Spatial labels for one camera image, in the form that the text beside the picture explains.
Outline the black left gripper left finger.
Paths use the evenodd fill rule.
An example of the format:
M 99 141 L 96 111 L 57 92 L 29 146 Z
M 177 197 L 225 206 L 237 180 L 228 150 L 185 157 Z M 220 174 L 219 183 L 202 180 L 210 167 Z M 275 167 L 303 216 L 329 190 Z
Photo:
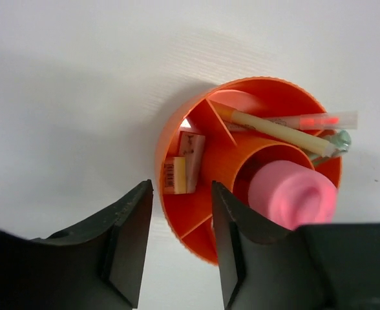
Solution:
M 152 206 L 145 180 L 48 238 L 0 230 L 0 309 L 137 308 Z

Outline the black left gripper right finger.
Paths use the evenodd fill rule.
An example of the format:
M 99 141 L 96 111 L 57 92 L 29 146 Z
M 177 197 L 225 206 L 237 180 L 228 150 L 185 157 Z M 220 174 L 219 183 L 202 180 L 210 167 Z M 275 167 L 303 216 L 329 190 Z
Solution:
M 380 309 L 380 223 L 293 231 L 211 188 L 226 309 Z

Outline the pink capped glue bottle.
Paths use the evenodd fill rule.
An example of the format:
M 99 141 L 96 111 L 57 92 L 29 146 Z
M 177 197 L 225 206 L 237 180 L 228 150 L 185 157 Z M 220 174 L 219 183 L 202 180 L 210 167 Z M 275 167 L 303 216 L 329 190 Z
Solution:
M 337 188 L 323 174 L 291 161 L 272 161 L 251 179 L 248 204 L 287 229 L 328 223 L 337 206 Z

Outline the small tan barcode box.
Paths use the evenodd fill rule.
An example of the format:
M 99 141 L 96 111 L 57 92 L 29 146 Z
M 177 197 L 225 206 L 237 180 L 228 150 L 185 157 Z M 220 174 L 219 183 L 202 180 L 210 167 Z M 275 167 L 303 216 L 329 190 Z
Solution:
M 164 162 L 164 194 L 185 194 L 186 192 L 185 158 L 167 158 Z

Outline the green glue stick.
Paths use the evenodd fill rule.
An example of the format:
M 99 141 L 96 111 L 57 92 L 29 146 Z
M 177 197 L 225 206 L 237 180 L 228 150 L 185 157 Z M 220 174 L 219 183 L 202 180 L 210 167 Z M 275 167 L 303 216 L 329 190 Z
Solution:
M 351 135 L 346 130 L 335 131 L 333 134 L 324 134 L 320 138 L 335 145 L 335 152 L 331 156 L 319 156 L 314 153 L 306 152 L 314 167 L 334 158 L 345 155 L 351 147 Z

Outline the grey white eraser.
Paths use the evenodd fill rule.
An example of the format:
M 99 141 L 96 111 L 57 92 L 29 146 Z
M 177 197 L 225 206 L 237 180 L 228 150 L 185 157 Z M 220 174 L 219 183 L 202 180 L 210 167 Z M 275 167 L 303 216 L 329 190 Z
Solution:
M 181 132 L 178 155 L 185 158 L 186 192 L 196 191 L 206 137 L 193 132 Z

